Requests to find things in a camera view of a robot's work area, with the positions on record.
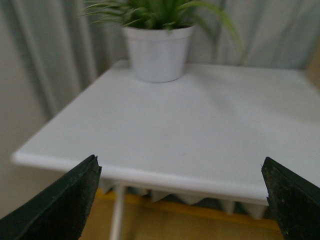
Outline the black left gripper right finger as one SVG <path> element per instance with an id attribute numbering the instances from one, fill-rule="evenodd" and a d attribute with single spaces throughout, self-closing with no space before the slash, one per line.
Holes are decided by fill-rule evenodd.
<path id="1" fill-rule="evenodd" d="M 320 188 L 266 157 L 261 173 L 267 202 L 285 240 L 320 238 Z"/>

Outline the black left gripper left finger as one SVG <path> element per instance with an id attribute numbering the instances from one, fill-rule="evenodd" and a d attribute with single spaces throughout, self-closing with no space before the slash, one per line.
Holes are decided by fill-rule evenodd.
<path id="1" fill-rule="evenodd" d="M 98 189 L 102 167 L 89 156 L 0 220 L 2 240 L 78 240 Z"/>

